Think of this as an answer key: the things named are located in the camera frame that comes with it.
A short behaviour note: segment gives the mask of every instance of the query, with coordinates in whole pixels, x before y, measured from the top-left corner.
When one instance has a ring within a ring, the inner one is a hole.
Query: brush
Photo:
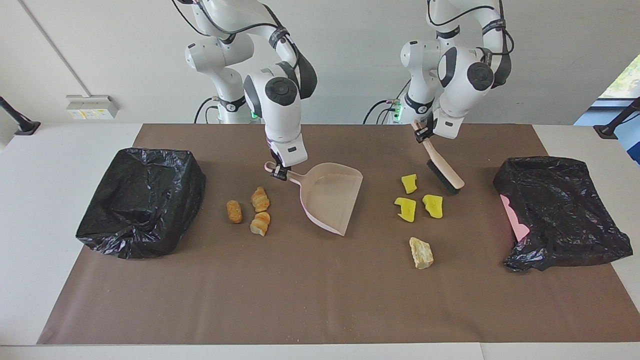
[[[417,120],[414,120],[411,123],[411,126],[414,130],[420,130],[420,124]],[[429,138],[424,139],[422,142],[424,148],[429,153],[429,161],[427,161],[427,166],[433,171],[433,173],[437,176],[438,180],[442,182],[444,187],[451,195],[456,195],[460,192],[460,189],[465,185],[465,182],[456,174],[456,172],[451,168],[449,163],[444,160],[442,155],[436,148],[433,147],[431,140]]]

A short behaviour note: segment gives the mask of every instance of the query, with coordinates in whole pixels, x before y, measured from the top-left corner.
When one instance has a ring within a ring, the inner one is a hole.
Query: electrical outlet
[[[88,120],[98,120],[98,113],[95,112],[94,108],[95,108],[96,104],[91,104],[91,103],[84,103],[82,104],[82,106],[80,107],[80,112],[84,115],[85,119]]]
[[[118,108],[108,96],[69,95],[67,100],[69,101],[67,112],[74,120],[113,120],[118,113]]]
[[[69,104],[69,106],[67,106],[67,112],[69,113],[72,119],[74,120],[85,119],[84,114],[82,114],[82,112],[80,111],[81,106],[82,104],[80,102],[72,102],[71,104]]]

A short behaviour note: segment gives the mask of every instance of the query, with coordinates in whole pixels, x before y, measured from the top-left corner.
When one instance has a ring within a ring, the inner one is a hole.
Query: plastic bag
[[[76,238],[122,259],[171,253],[195,219],[206,177],[189,151],[118,151]]]
[[[516,234],[504,261],[511,270],[597,265],[633,254],[629,237],[604,208],[582,161],[507,159],[493,185]]]

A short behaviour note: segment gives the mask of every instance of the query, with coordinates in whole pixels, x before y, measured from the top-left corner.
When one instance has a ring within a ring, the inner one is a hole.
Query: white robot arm
[[[467,13],[483,27],[483,47],[468,47],[459,37],[457,19]],[[427,22],[436,30],[436,40],[404,45],[401,61],[411,82],[391,122],[409,124],[418,119],[428,128],[424,136],[453,139],[469,110],[506,82],[513,40],[506,31],[501,0],[427,0]],[[440,86],[443,92],[436,98]]]
[[[307,159],[300,128],[300,100],[316,89],[313,66],[271,9],[256,0],[180,2],[193,5],[198,27],[213,38],[190,45],[187,61],[214,80],[223,111],[232,119],[226,122],[247,123],[251,112],[264,120],[267,143],[279,165],[273,176],[286,180],[288,169]],[[253,42],[247,33],[266,38],[282,61],[251,72],[241,81],[228,66],[253,56]],[[234,117],[229,113],[239,114]]]

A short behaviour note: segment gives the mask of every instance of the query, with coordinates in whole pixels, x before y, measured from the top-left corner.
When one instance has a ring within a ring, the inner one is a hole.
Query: pink dustpan
[[[268,172],[275,168],[272,162],[264,164]],[[305,175],[288,171],[287,179],[300,185],[300,202],[307,217],[315,225],[344,236],[360,191],[362,173],[344,165],[322,163]]]

